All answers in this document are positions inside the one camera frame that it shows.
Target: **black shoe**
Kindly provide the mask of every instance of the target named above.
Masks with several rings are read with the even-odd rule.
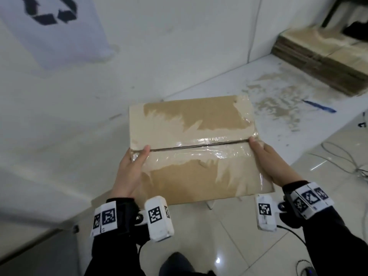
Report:
[[[159,276],[171,276],[180,272],[195,272],[190,262],[181,253],[175,252],[163,263]]]

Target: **flattened cardboard box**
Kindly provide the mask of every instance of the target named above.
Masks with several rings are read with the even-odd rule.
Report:
[[[247,96],[131,106],[131,149],[151,145],[138,205],[156,195],[172,205],[273,192],[246,142],[257,135]]]

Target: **stack of flattened cardboard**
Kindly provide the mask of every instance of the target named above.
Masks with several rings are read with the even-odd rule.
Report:
[[[312,27],[281,33],[272,53],[349,96],[367,91],[368,43]]]
[[[156,195],[169,205],[273,192],[247,142],[257,137],[247,96],[131,106],[133,160],[146,144],[138,205]]]

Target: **white tiled floor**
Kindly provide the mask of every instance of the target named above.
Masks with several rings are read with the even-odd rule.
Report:
[[[349,130],[342,129],[328,140],[349,151],[358,164],[368,164],[368,131],[351,130],[351,125],[348,127]],[[311,153],[330,157],[352,170],[349,163],[327,154],[320,147]],[[362,238],[368,184],[308,154],[294,163],[293,167],[306,180],[316,181],[324,188],[335,201],[335,208],[348,228]],[[276,200],[282,199],[282,190],[277,188],[272,196]],[[158,275],[161,264],[175,251],[183,253],[198,272],[213,269],[217,275],[294,276],[296,262],[300,259],[309,260],[305,246],[291,233],[282,229],[276,233],[257,229],[253,196],[218,200],[212,211],[205,203],[176,205],[169,209],[175,235],[160,243],[148,242],[142,248],[140,262],[147,276]],[[88,236],[91,221],[92,217],[83,220],[78,234],[83,271],[90,260],[92,239]],[[303,238],[301,229],[296,232]]]

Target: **finger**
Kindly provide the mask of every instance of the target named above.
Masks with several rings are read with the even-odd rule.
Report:
[[[148,155],[150,154],[151,147],[146,145],[143,150],[139,153],[138,157],[134,161],[134,165],[143,166],[144,162],[146,161]]]
[[[276,153],[275,149],[271,146],[271,145],[268,145],[268,144],[264,144],[264,150],[268,153]]]
[[[256,153],[257,155],[264,152],[263,147],[252,136],[249,138],[249,146],[252,148],[253,152]]]
[[[126,151],[124,157],[120,161],[120,166],[121,167],[126,167],[130,163],[131,163],[131,161],[130,161],[130,148],[128,148],[128,150]]]

